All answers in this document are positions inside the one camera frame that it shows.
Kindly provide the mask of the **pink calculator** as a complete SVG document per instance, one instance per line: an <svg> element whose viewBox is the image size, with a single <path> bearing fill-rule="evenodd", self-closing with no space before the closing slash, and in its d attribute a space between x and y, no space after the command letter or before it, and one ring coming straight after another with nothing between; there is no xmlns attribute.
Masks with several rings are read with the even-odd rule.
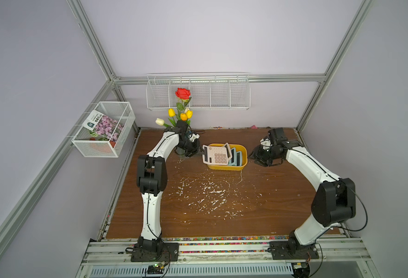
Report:
<svg viewBox="0 0 408 278"><path fill-rule="evenodd" d="M227 151L227 164L229 164L231 162L231 160L232 160L232 157L233 157L232 150L231 150L231 147L230 147L229 143L226 142L224 144L224 148Z"/></svg>
<svg viewBox="0 0 408 278"><path fill-rule="evenodd" d="M202 160L204 164L228 165L227 151L224 147L203 145L202 149L204 151L204 154L202 155Z"/></svg>

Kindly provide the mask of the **teal calculator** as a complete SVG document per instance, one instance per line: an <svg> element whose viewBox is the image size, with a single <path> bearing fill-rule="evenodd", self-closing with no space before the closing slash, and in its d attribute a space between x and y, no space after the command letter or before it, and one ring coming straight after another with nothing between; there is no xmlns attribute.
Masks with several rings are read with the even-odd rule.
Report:
<svg viewBox="0 0 408 278"><path fill-rule="evenodd" d="M231 159L229 160L229 166L236 166L237 163L237 151L236 148L231 149Z"/></svg>
<svg viewBox="0 0 408 278"><path fill-rule="evenodd" d="M238 167L241 167L243 165L243 156L242 156L242 151L238 151L236 153L236 165Z"/></svg>

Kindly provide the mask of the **yellow plastic storage box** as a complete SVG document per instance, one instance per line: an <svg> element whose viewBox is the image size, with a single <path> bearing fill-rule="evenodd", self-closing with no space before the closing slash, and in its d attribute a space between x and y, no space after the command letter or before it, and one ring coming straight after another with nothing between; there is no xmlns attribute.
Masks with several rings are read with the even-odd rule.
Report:
<svg viewBox="0 0 408 278"><path fill-rule="evenodd" d="M204 164L212 170L242 171L248 163L247 149L239 144L204 145Z"/></svg>

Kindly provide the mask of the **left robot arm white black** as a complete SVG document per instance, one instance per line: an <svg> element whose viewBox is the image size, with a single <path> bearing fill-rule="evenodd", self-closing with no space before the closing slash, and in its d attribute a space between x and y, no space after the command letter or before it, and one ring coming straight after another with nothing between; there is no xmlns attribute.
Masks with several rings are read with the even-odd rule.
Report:
<svg viewBox="0 0 408 278"><path fill-rule="evenodd" d="M186 157L199 151L199 135L193 133L185 121L165 128L156 146L137 160L136 185L143 200L143 228L138 239L139 248L150 252L161 252L161 200L168 183L166 161L171 152L182 149Z"/></svg>

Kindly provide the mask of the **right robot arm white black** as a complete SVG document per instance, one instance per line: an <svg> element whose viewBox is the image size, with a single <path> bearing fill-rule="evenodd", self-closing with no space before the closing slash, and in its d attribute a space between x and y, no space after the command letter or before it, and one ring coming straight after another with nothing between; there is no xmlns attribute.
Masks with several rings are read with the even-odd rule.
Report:
<svg viewBox="0 0 408 278"><path fill-rule="evenodd" d="M289 250L311 247L329 229L356 215L355 184L341 178L320 164L297 140L286 137L283 128L268 131L268 136L254 148L250 157L263 167L278 166L274 161L287 161L309 181L316 192L311 215L289 235Z"/></svg>

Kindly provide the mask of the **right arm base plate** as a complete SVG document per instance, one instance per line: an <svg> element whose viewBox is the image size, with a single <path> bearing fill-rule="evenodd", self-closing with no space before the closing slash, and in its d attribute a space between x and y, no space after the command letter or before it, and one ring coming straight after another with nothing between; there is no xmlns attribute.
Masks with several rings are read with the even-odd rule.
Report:
<svg viewBox="0 0 408 278"><path fill-rule="evenodd" d="M267 249L274 260L302 260L319 259L317 248L314 244L303 246L299 242L290 239L287 242L270 242Z"/></svg>

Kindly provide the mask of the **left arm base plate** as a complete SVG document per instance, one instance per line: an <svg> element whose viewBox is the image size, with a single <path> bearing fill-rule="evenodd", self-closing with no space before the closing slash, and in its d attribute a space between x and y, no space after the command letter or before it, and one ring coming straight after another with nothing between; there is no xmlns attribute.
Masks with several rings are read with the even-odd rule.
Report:
<svg viewBox="0 0 408 278"><path fill-rule="evenodd" d="M178 257L178 243L143 240L134 245L131 262L176 262Z"/></svg>

